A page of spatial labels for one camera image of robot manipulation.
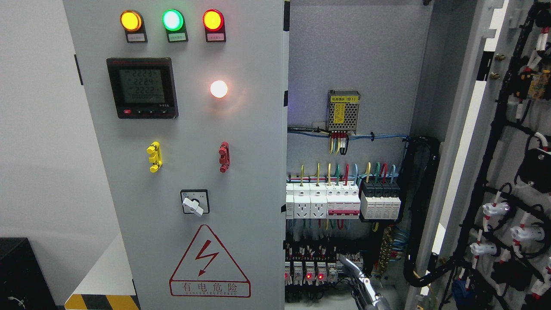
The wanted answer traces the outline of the grey robotic right hand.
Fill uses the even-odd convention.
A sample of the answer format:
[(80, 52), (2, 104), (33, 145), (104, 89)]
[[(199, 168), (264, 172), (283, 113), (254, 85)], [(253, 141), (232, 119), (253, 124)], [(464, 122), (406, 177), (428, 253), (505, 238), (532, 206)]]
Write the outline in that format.
[(376, 292), (370, 279), (344, 255), (339, 256), (343, 271), (350, 277), (351, 295), (359, 310), (390, 310), (391, 306), (380, 293)]

